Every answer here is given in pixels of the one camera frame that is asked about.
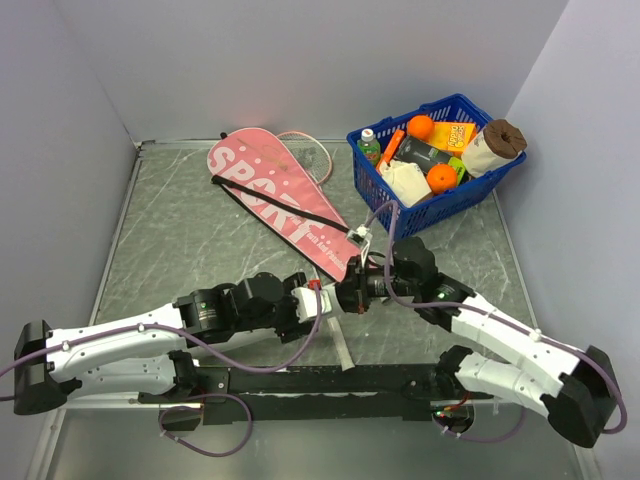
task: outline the marble tabletop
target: marble tabletop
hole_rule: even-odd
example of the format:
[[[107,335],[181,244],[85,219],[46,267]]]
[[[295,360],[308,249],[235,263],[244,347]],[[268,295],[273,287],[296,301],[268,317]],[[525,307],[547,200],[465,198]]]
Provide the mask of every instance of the marble tabletop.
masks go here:
[[[334,171],[323,190],[347,224],[359,225],[368,207],[353,186],[351,149],[325,144]],[[141,162],[96,323],[157,308],[199,288],[238,282],[260,271],[284,278],[311,265],[274,233],[211,185],[210,146],[201,143],[143,145]],[[385,251],[386,232],[373,227],[373,250]],[[531,325],[513,254],[493,196],[421,232],[439,269],[482,293],[504,312]],[[397,304],[372,304],[366,315],[343,315],[344,336],[356,364],[431,363],[452,345],[474,347],[421,320]],[[252,365],[289,358],[301,340],[275,337],[231,352]],[[484,348],[476,349],[487,354]],[[299,365],[338,364],[323,325]]]

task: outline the robotic arm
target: robotic arm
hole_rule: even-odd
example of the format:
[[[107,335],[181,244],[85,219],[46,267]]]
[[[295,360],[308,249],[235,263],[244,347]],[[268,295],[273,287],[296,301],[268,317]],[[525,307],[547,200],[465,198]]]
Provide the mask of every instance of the robotic arm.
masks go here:
[[[393,261],[391,285],[397,295],[413,297],[416,303],[456,302],[493,314],[451,306],[415,309],[427,322],[473,340],[508,362],[454,346],[441,356],[436,367],[440,376],[457,389],[533,410],[569,441],[593,446],[616,400],[590,365],[541,342],[539,331],[499,312],[480,294],[439,272],[433,254],[417,237],[396,242]],[[22,331],[16,359],[42,348],[57,351],[16,368],[14,412],[41,413],[67,399],[97,393],[134,391],[185,398],[200,386],[200,376],[187,352],[194,345],[181,332],[224,346],[234,336],[272,328],[283,343],[290,342],[308,335],[318,316],[318,298],[310,288],[314,282],[318,281],[305,286],[303,273],[284,281],[259,273],[237,285],[197,290],[173,304],[104,325],[54,330],[44,321],[32,322]],[[354,256],[345,279],[323,287],[320,296],[321,316],[328,318],[342,312],[363,314],[372,299],[387,297],[389,291],[382,269]],[[494,319],[496,315],[508,324]],[[144,328],[145,324],[168,329]],[[589,347],[585,353],[615,381],[604,352]]]

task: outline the blue basket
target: blue basket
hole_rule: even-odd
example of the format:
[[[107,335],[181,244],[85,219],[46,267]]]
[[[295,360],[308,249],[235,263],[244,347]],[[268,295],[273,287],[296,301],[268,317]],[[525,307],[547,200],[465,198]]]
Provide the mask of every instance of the blue basket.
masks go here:
[[[347,140],[353,149],[353,180],[356,189],[371,210],[376,210],[390,199],[398,200],[398,197],[391,191],[387,183],[358,148],[361,132],[364,128],[371,128],[384,151],[393,133],[398,128],[406,130],[407,122],[418,114],[429,115],[434,121],[440,122],[475,122],[478,130],[492,120],[486,112],[476,107],[471,100],[457,93],[437,102],[425,103],[417,110],[406,115],[396,118],[387,117],[374,125],[351,132],[347,135]],[[522,163],[526,158],[527,155],[523,152],[507,165],[497,170],[489,171],[482,177],[463,183],[459,187],[413,207],[405,207],[398,201],[400,215],[396,222],[394,240],[413,235],[481,202],[491,193],[491,190],[495,188],[509,170]],[[391,213],[384,213],[378,219],[384,228],[389,231]]]

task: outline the gray floor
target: gray floor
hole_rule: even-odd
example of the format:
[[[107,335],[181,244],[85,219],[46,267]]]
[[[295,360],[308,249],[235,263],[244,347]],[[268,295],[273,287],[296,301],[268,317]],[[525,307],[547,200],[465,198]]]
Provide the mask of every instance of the gray floor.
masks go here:
[[[297,270],[311,274],[305,260],[209,183],[208,148],[181,146],[186,148],[156,145],[142,152],[98,323],[259,271],[281,278]],[[351,151],[345,143],[327,147],[335,169],[324,191],[347,223],[358,225],[367,207],[353,188]],[[385,235],[378,224],[374,234],[374,249],[383,250]],[[442,271],[531,325],[493,197],[420,236]],[[341,323],[360,364],[436,362],[454,344],[474,346],[397,305],[376,304],[366,315],[347,315]],[[298,342],[282,346],[265,340],[232,355],[268,365],[298,347]],[[298,363],[338,363],[328,331],[321,330]],[[515,407],[503,407],[497,417],[483,407],[474,434],[499,435],[516,415]],[[571,446],[533,413],[520,435],[500,445],[455,441],[442,437],[431,423],[396,419],[259,422],[249,444],[224,459],[201,457],[158,438],[156,417],[154,411],[68,412],[49,478],[581,478]],[[244,422],[201,427],[191,439],[202,447],[225,449],[244,428]]]

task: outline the gray wall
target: gray wall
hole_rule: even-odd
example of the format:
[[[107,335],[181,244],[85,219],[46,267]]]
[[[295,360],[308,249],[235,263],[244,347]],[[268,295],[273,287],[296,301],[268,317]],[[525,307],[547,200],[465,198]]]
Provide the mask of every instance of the gray wall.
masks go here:
[[[615,480],[640,478],[639,24],[635,0],[570,1],[509,112],[530,158],[500,190],[543,329],[613,359],[630,421],[596,455]]]
[[[22,325],[86,324],[134,148],[50,0],[0,2],[0,364]],[[13,391],[13,376],[0,381]],[[23,478],[42,417],[0,405],[2,478]]]
[[[135,140],[346,133],[454,92],[505,115],[566,0],[55,0]]]

